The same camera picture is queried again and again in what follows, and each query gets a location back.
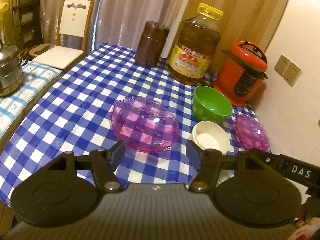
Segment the purple translucent bowl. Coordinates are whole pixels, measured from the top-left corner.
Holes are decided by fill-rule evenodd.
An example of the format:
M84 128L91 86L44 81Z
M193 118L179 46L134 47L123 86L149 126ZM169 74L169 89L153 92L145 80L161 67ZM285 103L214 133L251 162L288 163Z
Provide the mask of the purple translucent bowl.
M257 148L267 151L270 147L266 131L253 118L247 115L238 115L235 119L236 135L245 149Z
M159 102L131 97L115 103L110 119L115 135L140 152L158 153L179 140L179 124Z

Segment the table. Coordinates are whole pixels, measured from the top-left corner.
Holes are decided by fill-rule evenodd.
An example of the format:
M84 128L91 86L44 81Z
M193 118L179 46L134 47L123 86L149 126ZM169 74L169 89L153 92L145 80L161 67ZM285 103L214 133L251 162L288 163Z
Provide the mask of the table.
M0 153L12 134L44 93L61 78L61 70L29 61L22 67L21 87L0 98Z
M135 51L102 44L66 73L39 100L18 127L0 156L0 198L10 204L13 189L33 172L64 151L88 154L117 140L110 128L110 112L116 100L143 96L161 102L172 112L180 128L180 139L170 150L147 154L127 149L115 171L125 187L136 183L188 183L195 174L185 145L197 120L192 114L195 87L172 79L162 59L157 68L134 62ZM203 84L213 76L206 74ZM243 150L236 139L234 119L238 114L256 118L248 107L234 107L221 125L230 138L229 155ZM92 181L87 171L79 177Z

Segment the yellow label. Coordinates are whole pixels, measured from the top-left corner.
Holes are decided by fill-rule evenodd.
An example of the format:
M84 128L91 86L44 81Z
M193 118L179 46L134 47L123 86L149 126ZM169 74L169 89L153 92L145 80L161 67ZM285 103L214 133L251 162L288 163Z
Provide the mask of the yellow label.
M202 78L206 73L211 60L206 59L204 54L177 45L174 46L169 65L180 74L191 78Z

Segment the brown thermos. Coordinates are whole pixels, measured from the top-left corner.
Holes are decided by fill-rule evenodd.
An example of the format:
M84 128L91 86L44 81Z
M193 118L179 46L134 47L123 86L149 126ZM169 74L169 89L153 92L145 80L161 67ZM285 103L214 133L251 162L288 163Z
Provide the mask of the brown thermos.
M139 45L135 62L143 67L155 67L159 61L169 29L157 22L146 22Z

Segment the green bowl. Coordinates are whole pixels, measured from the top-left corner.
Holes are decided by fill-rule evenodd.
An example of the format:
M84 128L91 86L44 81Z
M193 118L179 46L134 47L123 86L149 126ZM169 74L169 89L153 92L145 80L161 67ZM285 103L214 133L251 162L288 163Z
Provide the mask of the green bowl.
M218 123L232 114L229 100L219 91L207 86L196 87L192 109L198 121Z

